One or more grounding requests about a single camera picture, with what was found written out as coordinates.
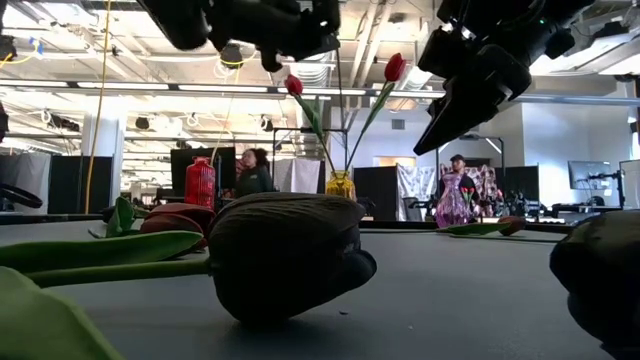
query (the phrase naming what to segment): yellow cable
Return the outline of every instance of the yellow cable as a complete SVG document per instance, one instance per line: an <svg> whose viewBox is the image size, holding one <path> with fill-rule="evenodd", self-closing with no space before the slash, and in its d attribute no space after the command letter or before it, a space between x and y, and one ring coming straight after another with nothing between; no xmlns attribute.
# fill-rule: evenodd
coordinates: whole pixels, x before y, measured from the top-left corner
<svg viewBox="0 0 640 360"><path fill-rule="evenodd" d="M240 78L240 68L236 70L236 80L235 85L238 85L238 79ZM214 159L216 158L216 153L218 152L218 146L220 146L220 140L222 140L222 133L227 129L227 122L229 122L229 115L231 115L231 103L233 102L233 96L229 99L229 108L227 109L227 117L224 119L224 125L222 125L222 130L220 130L220 134L218 134L218 141L216 142L216 146L213 148L213 153L211 154L211 166L213 166Z"/></svg>
<svg viewBox="0 0 640 360"><path fill-rule="evenodd" d="M89 198L91 195L91 175L93 175L93 160L96 152L96 143L100 130L100 116L102 115L102 98L104 97L104 83L107 81L107 49L109 48L109 18L111 16L111 1L107 0L107 18L104 32L104 46L102 51L102 84L100 85L100 97L98 98L98 113L96 114L96 124L93 130L91 142L91 156L89 157L89 171L87 172L87 187L84 193L84 213L89 214Z"/></svg>
<svg viewBox="0 0 640 360"><path fill-rule="evenodd" d="M254 57L256 57L256 54L258 53L258 51L254 50L253 54L251 54L251 56L249 56L248 58L244 59L244 60L240 60L240 61L224 61L222 60L222 58L220 59L220 62L226 65L242 65L248 61L253 60Z"/></svg>
<svg viewBox="0 0 640 360"><path fill-rule="evenodd" d="M2 60L2 62L0 63L0 69L2 69L3 66L5 65L18 65L18 64L23 64L26 63L27 61L31 60L35 54L38 53L38 45L39 43L37 41L33 42L33 52L31 52L31 54L29 54L29 56L27 56L26 58L22 59L22 60L18 60L18 61L9 61L9 59L11 59L11 57L13 57L13 54L9 53L9 55L7 55L7 57L4 58L4 60Z"/></svg>

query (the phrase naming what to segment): window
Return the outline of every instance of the window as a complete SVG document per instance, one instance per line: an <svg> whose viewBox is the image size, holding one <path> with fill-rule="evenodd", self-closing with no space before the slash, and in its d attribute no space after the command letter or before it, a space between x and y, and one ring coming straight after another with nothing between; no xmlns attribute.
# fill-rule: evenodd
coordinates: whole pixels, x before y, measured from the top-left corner
<svg viewBox="0 0 640 360"><path fill-rule="evenodd" d="M374 158L374 166L416 166L415 157L377 156Z"/></svg>
<svg viewBox="0 0 640 360"><path fill-rule="evenodd" d="M640 144L638 144L638 133L634 132L631 136L631 159L640 159Z"/></svg>

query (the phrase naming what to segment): desk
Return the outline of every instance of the desk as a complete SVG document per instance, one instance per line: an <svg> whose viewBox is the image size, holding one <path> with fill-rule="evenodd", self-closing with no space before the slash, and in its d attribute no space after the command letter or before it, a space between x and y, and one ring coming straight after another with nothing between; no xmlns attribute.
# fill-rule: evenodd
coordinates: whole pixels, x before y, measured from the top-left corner
<svg viewBox="0 0 640 360"><path fill-rule="evenodd" d="M3 226L0 244L89 240L97 224ZM376 276L270 332L240 326L206 276L53 290L86 309L129 360L611 359L569 316L548 270L552 245L362 231Z"/></svg>

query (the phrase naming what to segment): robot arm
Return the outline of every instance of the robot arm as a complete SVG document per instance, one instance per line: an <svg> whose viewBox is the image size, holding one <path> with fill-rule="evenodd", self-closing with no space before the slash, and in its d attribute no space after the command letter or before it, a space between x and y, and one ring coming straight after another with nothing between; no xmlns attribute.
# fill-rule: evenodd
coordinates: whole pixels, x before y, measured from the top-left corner
<svg viewBox="0 0 640 360"><path fill-rule="evenodd" d="M269 72L282 68L276 55L299 61L340 47L338 0L313 0L312 11L301 11L295 0L138 2L176 48L193 50L210 40L222 52L232 39L252 43Z"/></svg>
<svg viewBox="0 0 640 360"><path fill-rule="evenodd" d="M531 85L529 66L574 45L567 27L595 0L444 0L418 67L445 78L446 95L414 148L422 155L491 120Z"/></svg>

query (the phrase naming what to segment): white curtain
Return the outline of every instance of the white curtain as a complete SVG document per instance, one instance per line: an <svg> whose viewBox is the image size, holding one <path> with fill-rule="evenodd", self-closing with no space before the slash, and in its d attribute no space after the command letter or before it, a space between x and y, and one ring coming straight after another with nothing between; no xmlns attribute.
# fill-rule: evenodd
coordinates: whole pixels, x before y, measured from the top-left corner
<svg viewBox="0 0 640 360"><path fill-rule="evenodd" d="M625 161L620 170L624 172L625 208L640 209L640 160Z"/></svg>
<svg viewBox="0 0 640 360"><path fill-rule="evenodd" d="M398 221L407 221L403 198L415 197L419 201L427 201L433 193L435 182L434 167L398 166Z"/></svg>
<svg viewBox="0 0 640 360"><path fill-rule="evenodd" d="M49 207L49 171L51 155L21 154L0 157L0 182L28 191L42 200L42 207L32 209L14 204L25 215L46 215Z"/></svg>
<svg viewBox="0 0 640 360"><path fill-rule="evenodd" d="M278 160L274 164L274 183L281 192L315 194L318 192L320 161L307 159Z"/></svg>

